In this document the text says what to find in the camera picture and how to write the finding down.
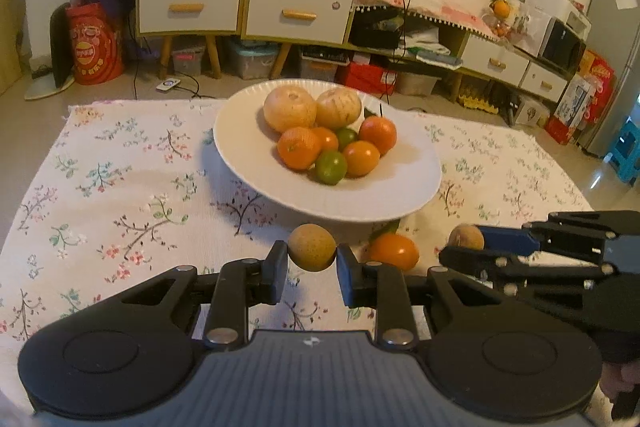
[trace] drawer handle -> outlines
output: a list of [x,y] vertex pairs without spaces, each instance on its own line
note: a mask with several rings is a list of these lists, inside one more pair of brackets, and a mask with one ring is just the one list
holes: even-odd
[[497,58],[490,58],[489,64],[491,64],[494,68],[498,68],[499,70],[504,71],[507,69],[507,65],[504,62],[501,62]]
[[200,13],[204,10],[204,4],[169,4],[172,13]]
[[315,13],[299,12],[296,10],[282,10],[285,19],[295,19],[297,21],[315,21],[318,16]]

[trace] white drawer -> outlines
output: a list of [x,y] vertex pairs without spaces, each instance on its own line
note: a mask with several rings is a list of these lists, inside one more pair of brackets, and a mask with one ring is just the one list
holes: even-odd
[[557,102],[564,93],[566,80],[532,62],[522,79],[520,88],[551,100],[551,102]]
[[140,0],[140,33],[229,31],[240,0]]
[[519,86],[529,60],[475,35],[469,35],[462,54],[463,68]]
[[243,35],[342,44],[353,0],[249,0]]

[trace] refrigerator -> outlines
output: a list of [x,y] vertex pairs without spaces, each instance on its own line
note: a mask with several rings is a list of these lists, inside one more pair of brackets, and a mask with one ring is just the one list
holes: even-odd
[[619,10],[616,0],[591,0],[587,16],[592,24],[587,48],[601,55],[616,73],[613,95],[603,117],[578,138],[583,149],[602,158],[640,94],[640,7]]

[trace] blue stool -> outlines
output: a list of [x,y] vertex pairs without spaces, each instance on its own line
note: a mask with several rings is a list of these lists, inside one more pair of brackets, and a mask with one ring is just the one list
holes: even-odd
[[625,183],[635,184],[640,177],[640,129],[632,121],[623,125],[609,154],[610,163],[614,168],[618,166],[618,178]]

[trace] cabinet leg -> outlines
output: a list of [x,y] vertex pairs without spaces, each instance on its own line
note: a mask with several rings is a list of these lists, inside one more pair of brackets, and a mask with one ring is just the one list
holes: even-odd
[[287,61],[287,57],[289,56],[289,52],[291,51],[291,44],[288,42],[283,42],[280,47],[280,52],[278,53],[278,57],[276,58],[276,62],[273,65],[273,70],[271,70],[270,79],[275,80],[280,77],[282,73],[282,68],[284,67],[284,63]]
[[207,50],[209,59],[211,60],[211,71],[213,78],[222,78],[222,70],[220,69],[220,57],[218,56],[218,44],[215,35],[207,35]]
[[160,80],[166,78],[167,71],[169,70],[169,60],[171,59],[171,46],[174,42],[172,36],[165,36],[162,38],[162,52],[160,54],[160,71],[158,76]]
[[462,73],[454,73],[451,82],[451,95],[449,101],[456,103],[460,94],[460,86],[462,86]]

